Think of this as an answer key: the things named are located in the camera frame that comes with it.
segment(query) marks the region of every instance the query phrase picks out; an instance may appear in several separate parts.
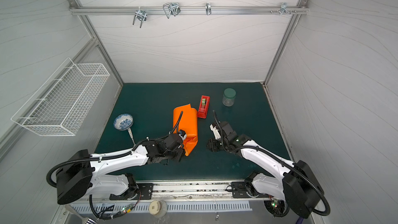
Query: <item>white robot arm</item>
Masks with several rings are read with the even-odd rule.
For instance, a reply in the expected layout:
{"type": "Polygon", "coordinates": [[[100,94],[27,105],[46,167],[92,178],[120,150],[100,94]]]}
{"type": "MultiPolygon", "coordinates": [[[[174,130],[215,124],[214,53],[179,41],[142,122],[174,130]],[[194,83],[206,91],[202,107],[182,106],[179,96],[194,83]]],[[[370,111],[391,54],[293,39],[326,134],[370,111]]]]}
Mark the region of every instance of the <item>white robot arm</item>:
{"type": "Polygon", "coordinates": [[[164,159],[181,160],[185,151],[183,130],[163,138],[147,139],[135,147],[111,153],[89,154],[76,152],[68,161],[58,164],[47,173],[47,182],[57,188],[58,204],[64,205],[85,195],[110,194],[111,200],[127,200],[140,191],[131,174],[107,175],[127,167],[159,163],[164,159]],[[55,183],[51,175],[56,173],[55,183]]]}
{"type": "Polygon", "coordinates": [[[226,151],[250,160],[269,172],[273,177],[253,172],[245,180],[249,197],[267,194],[283,200],[296,214],[308,218],[311,212],[326,216],[330,206],[311,168],[303,161],[294,163],[259,146],[246,135],[238,136],[226,121],[219,122],[213,111],[215,122],[210,126],[215,140],[209,140],[207,148],[213,152],[226,151]],[[325,211],[315,206],[322,200],[325,211]]]}

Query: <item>orange cloth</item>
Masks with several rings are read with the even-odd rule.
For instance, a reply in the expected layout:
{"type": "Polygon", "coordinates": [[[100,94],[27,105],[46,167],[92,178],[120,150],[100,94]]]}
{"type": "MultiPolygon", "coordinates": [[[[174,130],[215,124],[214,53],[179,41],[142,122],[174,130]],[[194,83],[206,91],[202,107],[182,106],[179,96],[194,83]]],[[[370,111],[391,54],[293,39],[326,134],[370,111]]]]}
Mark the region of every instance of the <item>orange cloth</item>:
{"type": "Polygon", "coordinates": [[[176,125],[180,113],[183,111],[182,118],[178,124],[179,130],[184,130],[187,138],[184,140],[185,156],[188,156],[198,142],[198,112],[191,108],[191,104],[176,107],[173,112],[173,126],[176,125]]]}

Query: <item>black cable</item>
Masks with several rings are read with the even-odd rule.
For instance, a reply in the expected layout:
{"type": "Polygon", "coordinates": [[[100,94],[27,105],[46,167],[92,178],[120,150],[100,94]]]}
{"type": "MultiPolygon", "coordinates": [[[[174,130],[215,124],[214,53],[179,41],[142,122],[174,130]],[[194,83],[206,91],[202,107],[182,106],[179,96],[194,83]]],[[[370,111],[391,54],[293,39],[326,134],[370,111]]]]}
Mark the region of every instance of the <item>black cable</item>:
{"type": "Polygon", "coordinates": [[[213,117],[214,117],[214,121],[216,122],[216,125],[217,125],[218,129],[220,130],[221,146],[222,146],[222,148],[223,148],[224,151],[229,152],[229,151],[227,151],[227,150],[225,149],[225,146],[224,146],[224,137],[223,137],[223,134],[222,134],[222,128],[220,127],[220,122],[218,121],[216,111],[214,111],[214,110],[213,110],[213,117]]]}
{"type": "Polygon", "coordinates": [[[296,175],[298,175],[298,177],[300,177],[301,179],[303,179],[304,181],[306,181],[306,182],[311,186],[311,188],[312,188],[313,190],[315,190],[316,194],[319,196],[319,198],[322,200],[323,204],[325,205],[325,211],[319,211],[319,210],[317,210],[317,209],[313,209],[312,211],[313,211],[315,214],[322,215],[322,216],[327,216],[327,215],[330,214],[330,205],[329,205],[328,201],[326,200],[326,197],[324,196],[324,194],[321,192],[321,190],[319,190],[318,187],[316,187],[316,185],[315,185],[313,182],[311,182],[311,181],[310,181],[305,175],[303,175],[300,171],[296,170],[295,168],[291,167],[289,164],[287,164],[287,163],[285,163],[284,161],[280,160],[278,157],[276,157],[276,156],[273,155],[272,153],[270,153],[270,152],[268,152],[268,151],[266,151],[266,150],[264,150],[264,149],[261,149],[261,148],[258,147],[258,146],[242,146],[242,147],[238,147],[238,148],[236,148],[236,149],[233,149],[233,150],[231,150],[231,151],[227,151],[227,150],[225,149],[225,147],[224,147],[223,142],[222,142],[222,129],[221,129],[219,123],[218,123],[217,115],[216,115],[216,112],[215,112],[214,110],[213,110],[213,117],[214,117],[214,120],[216,121],[217,127],[218,127],[219,130],[221,131],[221,144],[222,144],[222,148],[223,148],[226,152],[234,153],[234,152],[237,152],[237,151],[239,151],[239,150],[241,150],[241,149],[254,149],[254,150],[257,150],[257,151],[259,151],[259,152],[265,153],[266,155],[268,155],[268,156],[270,156],[272,159],[274,159],[276,162],[280,163],[282,166],[284,166],[284,167],[290,169],[291,171],[293,171],[294,173],[296,173],[296,175]]]}
{"type": "MultiPolygon", "coordinates": [[[[174,126],[174,128],[173,128],[173,130],[172,130],[171,133],[173,133],[173,132],[175,131],[175,129],[178,128],[178,124],[180,123],[181,118],[182,118],[182,113],[183,113],[183,112],[181,111],[180,117],[178,118],[178,120],[177,120],[177,122],[176,122],[176,125],[174,126]]],[[[156,140],[156,139],[159,139],[159,138],[152,138],[152,139],[144,139],[144,140],[141,140],[140,142],[138,142],[138,143],[135,145],[135,147],[132,148],[131,151],[128,151],[128,152],[126,152],[126,153],[124,153],[124,154],[119,154],[119,155],[105,156],[105,157],[102,157],[102,160],[117,159],[117,158],[121,158],[121,157],[128,156],[128,155],[130,155],[132,152],[134,152],[134,151],[138,148],[138,146],[140,145],[140,143],[142,143],[142,142],[144,142],[144,141],[146,141],[146,140],[156,140]]],[[[63,167],[63,166],[66,166],[66,165],[68,165],[68,164],[82,163],[82,162],[90,162],[90,161],[99,161],[99,160],[100,160],[99,157],[87,157],[87,158],[74,159],[74,160],[70,160],[70,161],[66,161],[66,162],[57,164],[56,166],[54,166],[53,168],[51,168],[51,170],[48,171],[48,173],[47,173],[47,175],[46,175],[46,181],[47,181],[47,183],[48,183],[50,186],[56,188],[56,187],[57,187],[57,183],[54,182],[54,181],[52,180],[51,175],[52,175],[52,173],[54,173],[57,169],[59,169],[59,168],[61,168],[61,167],[63,167]]]]}
{"type": "MultiPolygon", "coordinates": [[[[130,155],[131,153],[132,153],[132,151],[128,151],[128,152],[126,152],[126,153],[119,154],[119,155],[105,156],[105,157],[102,157],[102,160],[117,159],[117,158],[121,158],[121,157],[128,156],[128,155],[130,155]]],[[[59,169],[59,168],[61,168],[61,167],[63,167],[63,166],[66,166],[66,165],[68,165],[68,164],[72,164],[72,163],[81,163],[81,162],[90,162],[90,161],[99,161],[99,160],[100,160],[100,157],[87,157],[87,158],[78,158],[78,159],[74,159],[74,160],[70,160],[70,161],[66,161],[66,162],[57,164],[56,166],[52,167],[51,170],[48,171],[48,173],[47,173],[47,175],[46,175],[46,181],[47,181],[47,183],[48,183],[50,186],[56,188],[56,187],[57,187],[57,183],[54,182],[54,181],[51,179],[51,175],[52,175],[52,173],[54,173],[57,169],[59,169]]]]}
{"type": "Polygon", "coordinates": [[[176,128],[178,128],[178,124],[180,123],[181,118],[182,118],[182,113],[183,113],[183,111],[181,111],[180,117],[178,117],[178,120],[177,120],[177,122],[176,122],[176,124],[175,124],[175,126],[174,126],[174,128],[173,128],[171,133],[173,133],[176,130],[176,128]]]}
{"type": "Polygon", "coordinates": [[[90,204],[90,209],[91,209],[91,212],[93,213],[93,215],[97,218],[97,219],[100,219],[100,220],[111,220],[111,219],[114,219],[114,218],[117,218],[117,217],[121,217],[121,216],[123,216],[124,214],[122,214],[122,212],[117,212],[116,214],[114,214],[112,217],[102,217],[102,215],[100,215],[100,213],[101,212],[99,212],[99,213],[97,213],[97,211],[95,210],[95,208],[94,208],[94,205],[93,205],[93,195],[90,195],[89,196],[89,198],[88,198],[88,200],[89,200],[89,204],[90,204]]]}
{"type": "Polygon", "coordinates": [[[285,211],[282,214],[274,214],[275,217],[285,217],[289,213],[290,207],[285,204],[285,211]]]}
{"type": "Polygon", "coordinates": [[[98,215],[100,216],[100,217],[102,217],[102,215],[106,212],[106,211],[111,211],[111,209],[114,207],[114,205],[112,205],[112,206],[110,206],[110,207],[107,207],[107,208],[105,208],[104,210],[101,210],[101,211],[99,211],[98,212],[98,215]]]}

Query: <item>metal bar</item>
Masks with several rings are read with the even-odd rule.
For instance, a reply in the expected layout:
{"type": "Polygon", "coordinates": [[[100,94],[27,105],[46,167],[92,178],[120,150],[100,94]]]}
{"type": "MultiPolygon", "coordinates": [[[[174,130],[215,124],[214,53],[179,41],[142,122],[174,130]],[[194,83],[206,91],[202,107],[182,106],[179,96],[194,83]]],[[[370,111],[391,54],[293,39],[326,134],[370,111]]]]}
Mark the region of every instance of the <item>metal bar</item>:
{"type": "MultiPolygon", "coordinates": [[[[78,7],[81,7],[82,4],[79,0],[74,0],[77,4],[78,7]]],[[[99,38],[97,32],[95,31],[91,21],[89,20],[89,18],[87,16],[79,16],[83,25],[85,26],[87,32],[98,41],[98,48],[99,48],[99,52],[101,52],[105,62],[107,63],[107,65],[109,66],[109,68],[111,69],[112,73],[114,74],[114,76],[116,77],[118,83],[120,86],[123,86],[123,79],[120,76],[119,72],[117,71],[117,68],[115,66],[115,64],[113,63],[111,57],[109,56],[108,52],[106,51],[106,49],[104,48],[104,45],[101,41],[101,39],[99,38]]]]}
{"type": "MultiPolygon", "coordinates": [[[[302,3],[307,4],[308,0],[298,0],[297,6],[299,7],[302,3]]],[[[272,60],[271,66],[269,67],[267,76],[264,80],[264,85],[267,86],[269,81],[271,80],[272,74],[276,68],[276,65],[279,62],[279,59],[282,56],[283,51],[286,48],[287,42],[289,41],[291,35],[293,34],[293,31],[297,25],[297,22],[299,21],[300,15],[294,15],[290,18],[289,24],[286,27],[285,34],[283,35],[282,41],[279,44],[278,50],[275,53],[274,59],[272,60]]]]}
{"type": "MultiPolygon", "coordinates": [[[[180,7],[178,15],[206,15],[206,7],[180,7]]],[[[281,7],[275,6],[240,6],[211,7],[212,15],[279,15],[281,7]]],[[[70,9],[72,15],[134,15],[138,7],[77,7],[70,9]]],[[[140,7],[147,15],[165,15],[163,7],[140,7]]],[[[308,8],[288,6],[287,15],[307,14],[308,8]]]]}

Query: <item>white wire basket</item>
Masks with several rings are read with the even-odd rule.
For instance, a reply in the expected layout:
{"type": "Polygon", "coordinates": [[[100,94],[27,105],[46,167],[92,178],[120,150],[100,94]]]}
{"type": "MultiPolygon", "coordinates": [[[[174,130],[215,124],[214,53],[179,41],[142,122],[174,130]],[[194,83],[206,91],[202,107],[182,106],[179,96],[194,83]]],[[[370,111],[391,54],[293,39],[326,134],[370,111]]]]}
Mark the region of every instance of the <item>white wire basket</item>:
{"type": "Polygon", "coordinates": [[[14,114],[11,120],[40,136],[75,136],[109,78],[102,63],[72,63],[45,93],[52,76],[14,114]]]}

